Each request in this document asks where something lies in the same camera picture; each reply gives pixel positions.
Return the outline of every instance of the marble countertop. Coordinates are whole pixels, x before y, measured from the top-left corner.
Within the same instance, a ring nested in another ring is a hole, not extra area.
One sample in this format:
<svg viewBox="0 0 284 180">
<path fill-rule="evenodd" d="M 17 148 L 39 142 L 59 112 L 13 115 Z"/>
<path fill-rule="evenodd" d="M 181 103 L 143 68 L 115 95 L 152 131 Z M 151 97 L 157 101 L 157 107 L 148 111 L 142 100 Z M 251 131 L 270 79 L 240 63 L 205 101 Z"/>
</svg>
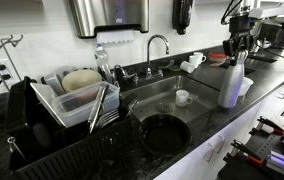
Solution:
<svg viewBox="0 0 284 180">
<path fill-rule="evenodd" d="M 201 51 L 204 52 L 204 54 L 207 54 L 209 51 L 217 50 L 221 50 L 221 47 L 204 49 Z M 272 50 L 272 52 L 284 56 L 284 50 Z M 175 59 L 176 63 L 179 63 L 183 60 L 187 60 L 190 54 L 192 54 L 192 52 L 160 59 L 156 62 L 168 62 L 170 59 Z M 211 111 L 188 122 L 187 126 L 192 134 L 192 141 L 190 146 L 183 153 L 174 157 L 157 157 L 149 154 L 140 145 L 137 134 L 134 133 L 134 143 L 128 145 L 128 147 L 123 152 L 119 153 L 118 156 L 106 159 L 99 163 L 91 170 L 90 175 L 85 179 L 152 179 L 161 174 L 215 133 L 233 122 L 237 117 L 249 110 L 264 97 L 284 84 L 284 59 L 266 52 L 259 52 L 258 56 L 276 59 L 277 61 L 269 63 L 247 59 L 245 67 L 253 70 L 253 72 L 245 76 L 252 79 L 254 84 L 251 86 L 246 96 L 239 98 L 236 106 L 232 109 L 224 109 L 217 106 Z M 145 69 L 143 68 L 143 65 L 132 65 L 125 68 L 130 69 L 132 72 L 142 72 Z M 222 76 L 225 71 L 226 69 L 224 68 L 210 66 L 209 61 L 206 61 L 191 74 L 181 72 L 164 72 L 164 74 L 165 77 L 182 74 L 219 90 L 222 83 Z M 128 86 L 122 90 L 125 91 L 130 88 L 132 87 Z M 6 104 L 4 102 L 6 102 L 7 96 L 7 94 L 0 95 L 0 179 L 14 179 L 14 177 L 10 175 L 8 169 L 10 153 L 6 140 L 9 135 L 7 135 L 4 130 L 6 110 Z M 134 132 L 137 132 L 138 126 L 139 122 L 133 122 Z"/>
</svg>

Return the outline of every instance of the white wall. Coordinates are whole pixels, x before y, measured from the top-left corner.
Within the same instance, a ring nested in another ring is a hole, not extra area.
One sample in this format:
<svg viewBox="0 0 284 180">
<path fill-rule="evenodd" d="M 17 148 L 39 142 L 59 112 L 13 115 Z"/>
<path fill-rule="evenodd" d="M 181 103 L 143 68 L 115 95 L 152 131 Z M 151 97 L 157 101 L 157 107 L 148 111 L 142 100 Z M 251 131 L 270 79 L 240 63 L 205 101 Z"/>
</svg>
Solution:
<svg viewBox="0 0 284 180">
<path fill-rule="evenodd" d="M 180 36 L 172 28 L 173 0 L 150 0 L 149 33 L 135 32 L 135 40 L 105 46 L 109 63 L 129 65 L 146 60 L 146 44 L 154 34 L 162 34 L 170 42 L 170 55 L 220 45 L 229 37 L 228 27 L 220 25 L 227 4 L 207 4 L 193 7 L 187 34 Z M 21 43 L 8 50 L 22 76 L 39 79 L 62 65 L 96 67 L 95 39 L 79 39 L 72 29 L 64 1 L 0 0 L 0 39 L 13 34 L 24 35 Z M 163 42 L 151 44 L 151 59 L 167 56 Z M 0 58 L 5 58 L 0 50 Z"/>
</svg>

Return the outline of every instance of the soap bottle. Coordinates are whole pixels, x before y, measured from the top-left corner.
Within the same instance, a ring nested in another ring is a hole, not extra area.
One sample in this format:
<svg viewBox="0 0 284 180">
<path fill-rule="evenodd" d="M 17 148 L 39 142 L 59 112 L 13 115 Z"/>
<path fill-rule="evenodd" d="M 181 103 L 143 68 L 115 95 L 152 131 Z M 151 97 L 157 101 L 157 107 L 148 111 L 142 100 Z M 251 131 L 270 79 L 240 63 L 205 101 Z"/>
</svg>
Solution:
<svg viewBox="0 0 284 180">
<path fill-rule="evenodd" d="M 110 65 L 108 63 L 108 54 L 104 50 L 103 46 L 99 44 L 96 47 L 95 59 L 98 65 L 99 73 L 107 82 L 113 84 Z"/>
<path fill-rule="evenodd" d="M 233 108 L 238 99 L 240 88 L 244 78 L 244 61 L 245 58 L 239 58 L 237 61 L 231 60 L 230 66 L 224 74 L 224 79 L 219 94 L 218 103 L 224 108 Z"/>
</svg>

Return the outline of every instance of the wall outlet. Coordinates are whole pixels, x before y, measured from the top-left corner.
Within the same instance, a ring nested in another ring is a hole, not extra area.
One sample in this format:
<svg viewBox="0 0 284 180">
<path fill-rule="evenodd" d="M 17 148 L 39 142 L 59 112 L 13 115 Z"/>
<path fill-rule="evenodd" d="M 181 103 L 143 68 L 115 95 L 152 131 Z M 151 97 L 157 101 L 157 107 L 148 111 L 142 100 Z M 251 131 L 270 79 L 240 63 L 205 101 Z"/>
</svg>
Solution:
<svg viewBox="0 0 284 180">
<path fill-rule="evenodd" d="M 9 59 L 0 59 L 0 65 L 5 65 L 6 67 L 6 69 L 0 71 L 1 75 L 10 74 L 11 76 L 10 79 L 5 80 L 9 88 L 11 88 L 13 84 L 16 84 L 21 81 Z"/>
</svg>

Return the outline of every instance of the stainless steel sink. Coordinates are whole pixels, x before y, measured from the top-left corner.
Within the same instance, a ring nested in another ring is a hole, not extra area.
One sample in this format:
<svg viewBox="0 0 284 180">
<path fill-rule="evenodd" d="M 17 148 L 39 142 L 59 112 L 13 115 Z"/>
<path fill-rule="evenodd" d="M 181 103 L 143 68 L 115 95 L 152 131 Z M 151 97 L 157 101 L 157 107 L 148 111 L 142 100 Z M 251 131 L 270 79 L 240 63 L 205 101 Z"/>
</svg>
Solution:
<svg viewBox="0 0 284 180">
<path fill-rule="evenodd" d="M 179 89 L 188 91 L 193 98 L 193 102 L 186 107 L 175 105 L 175 93 Z M 125 97 L 130 93 L 138 95 L 133 114 L 140 121 L 154 114 L 170 114 L 185 123 L 218 106 L 219 95 L 217 90 L 180 75 L 125 92 L 122 95 Z"/>
</svg>

